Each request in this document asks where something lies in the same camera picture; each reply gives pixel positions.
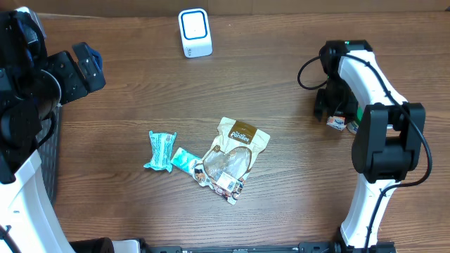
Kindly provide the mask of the orange tissue pack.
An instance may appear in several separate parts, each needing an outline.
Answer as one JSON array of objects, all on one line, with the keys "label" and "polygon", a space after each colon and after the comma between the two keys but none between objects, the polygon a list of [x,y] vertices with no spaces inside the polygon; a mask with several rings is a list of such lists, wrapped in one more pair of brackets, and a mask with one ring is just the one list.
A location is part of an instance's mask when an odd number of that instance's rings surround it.
[{"label": "orange tissue pack", "polygon": [[327,119],[326,122],[327,126],[330,126],[334,129],[337,129],[339,131],[342,131],[346,128],[346,124],[345,124],[345,118],[344,117],[338,117],[338,116],[330,116]]}]

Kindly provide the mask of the green capped bottle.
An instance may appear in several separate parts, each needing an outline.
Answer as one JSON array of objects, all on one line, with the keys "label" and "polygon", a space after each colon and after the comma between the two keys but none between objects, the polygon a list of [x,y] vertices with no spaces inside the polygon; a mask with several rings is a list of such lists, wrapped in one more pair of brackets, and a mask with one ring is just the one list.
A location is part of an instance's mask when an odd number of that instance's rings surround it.
[{"label": "green capped bottle", "polygon": [[356,119],[349,124],[347,124],[347,130],[352,134],[356,134],[361,123],[361,119],[363,117],[363,110],[361,108],[357,109]]}]

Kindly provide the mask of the teal tissue pack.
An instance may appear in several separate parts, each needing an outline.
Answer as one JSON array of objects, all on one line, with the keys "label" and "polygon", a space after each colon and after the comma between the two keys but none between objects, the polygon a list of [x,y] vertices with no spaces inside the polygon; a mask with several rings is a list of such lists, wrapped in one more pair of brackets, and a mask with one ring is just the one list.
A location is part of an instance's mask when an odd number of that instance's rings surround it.
[{"label": "teal tissue pack", "polygon": [[178,148],[173,155],[170,162],[178,169],[186,172],[189,175],[194,174],[194,169],[197,163],[199,163],[200,158],[189,153],[183,148]]}]

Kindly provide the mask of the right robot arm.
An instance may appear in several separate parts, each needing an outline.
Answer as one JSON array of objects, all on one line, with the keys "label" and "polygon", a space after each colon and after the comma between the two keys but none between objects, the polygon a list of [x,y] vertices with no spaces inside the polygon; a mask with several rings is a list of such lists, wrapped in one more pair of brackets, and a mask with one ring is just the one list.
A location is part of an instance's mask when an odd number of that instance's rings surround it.
[{"label": "right robot arm", "polygon": [[377,239],[387,204],[428,149],[425,108],[410,103],[389,83],[365,40],[327,41],[317,56],[327,80],[316,87],[314,116],[356,122],[352,164],[358,174],[346,219],[333,252],[393,252]]}]

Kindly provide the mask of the teal snack bar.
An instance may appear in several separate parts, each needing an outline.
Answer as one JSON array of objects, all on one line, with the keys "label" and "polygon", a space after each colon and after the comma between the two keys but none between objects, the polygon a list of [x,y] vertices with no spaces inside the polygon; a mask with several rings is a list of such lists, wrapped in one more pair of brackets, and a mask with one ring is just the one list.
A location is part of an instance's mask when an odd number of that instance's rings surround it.
[{"label": "teal snack bar", "polygon": [[155,171],[171,172],[173,165],[171,157],[177,132],[169,133],[155,133],[149,131],[150,145],[152,148],[152,157],[149,162],[144,164],[145,169],[153,169]]}]

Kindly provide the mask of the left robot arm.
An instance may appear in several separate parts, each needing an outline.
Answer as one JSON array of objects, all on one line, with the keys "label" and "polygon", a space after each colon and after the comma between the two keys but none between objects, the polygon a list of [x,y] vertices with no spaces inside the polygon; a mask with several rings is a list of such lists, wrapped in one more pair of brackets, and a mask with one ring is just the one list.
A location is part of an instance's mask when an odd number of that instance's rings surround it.
[{"label": "left robot arm", "polygon": [[38,15],[1,13],[1,251],[140,252],[137,239],[70,242],[47,195],[40,147],[56,109],[105,86],[101,55],[86,43],[49,55]]}]

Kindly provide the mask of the brown snack pouch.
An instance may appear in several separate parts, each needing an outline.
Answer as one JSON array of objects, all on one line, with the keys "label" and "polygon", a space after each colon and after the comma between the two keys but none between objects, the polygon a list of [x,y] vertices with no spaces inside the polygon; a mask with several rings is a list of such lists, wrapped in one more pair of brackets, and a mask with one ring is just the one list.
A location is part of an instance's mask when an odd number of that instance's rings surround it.
[{"label": "brown snack pouch", "polygon": [[222,117],[210,149],[191,163],[193,178],[235,205],[258,155],[270,135],[242,121]]}]

